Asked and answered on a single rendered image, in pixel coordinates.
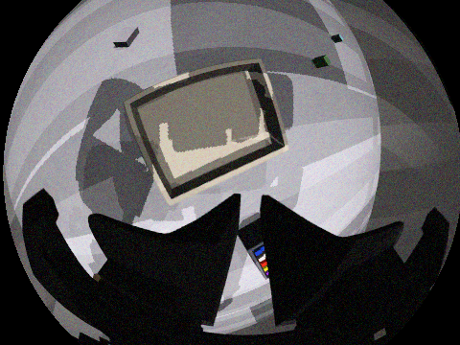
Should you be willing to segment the red fuse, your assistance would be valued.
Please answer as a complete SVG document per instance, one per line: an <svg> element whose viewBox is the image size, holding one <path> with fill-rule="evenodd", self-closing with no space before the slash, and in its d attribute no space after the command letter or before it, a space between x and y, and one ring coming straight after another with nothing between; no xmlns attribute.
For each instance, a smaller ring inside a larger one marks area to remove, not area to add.
<svg viewBox="0 0 460 345"><path fill-rule="evenodd" d="M256 257L256 256L254 256L254 257ZM256 258L257 258L257 257L256 257ZM257 261L258 261L258 258L257 258ZM258 261L258 262L260 262L260 264L261 264L262 267L265 267L265 265L267 265L267 261L265 260L265 258L264 258L263 261Z"/></svg>

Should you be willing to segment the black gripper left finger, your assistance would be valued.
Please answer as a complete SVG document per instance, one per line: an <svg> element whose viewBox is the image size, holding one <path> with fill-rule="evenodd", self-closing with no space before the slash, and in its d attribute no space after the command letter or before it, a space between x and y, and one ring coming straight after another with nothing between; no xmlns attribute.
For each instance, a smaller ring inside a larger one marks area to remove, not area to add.
<svg viewBox="0 0 460 345"><path fill-rule="evenodd" d="M172 233L157 233L109 218L88 216L104 255L151 279L184 288L202 319L214 327L239 229L241 193Z"/></svg>

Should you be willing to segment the small green cube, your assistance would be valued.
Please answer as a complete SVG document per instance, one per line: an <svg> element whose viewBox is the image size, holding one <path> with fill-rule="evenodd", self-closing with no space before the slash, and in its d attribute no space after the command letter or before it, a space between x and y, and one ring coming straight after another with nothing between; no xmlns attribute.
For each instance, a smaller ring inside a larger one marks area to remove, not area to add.
<svg viewBox="0 0 460 345"><path fill-rule="evenodd" d="M313 60L315 68L323 68L323 66L330 65L330 59L327 55L323 55L323 57L315 57Z"/></svg>

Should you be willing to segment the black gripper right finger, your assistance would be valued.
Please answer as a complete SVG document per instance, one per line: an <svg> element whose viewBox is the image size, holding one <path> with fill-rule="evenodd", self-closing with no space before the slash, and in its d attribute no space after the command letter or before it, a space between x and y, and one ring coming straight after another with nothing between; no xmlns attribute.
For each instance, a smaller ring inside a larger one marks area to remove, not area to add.
<svg viewBox="0 0 460 345"><path fill-rule="evenodd" d="M394 248L403 233L403 222L396 221L338 237L269 195L262 195L260 222L275 327L296 323L345 269Z"/></svg>

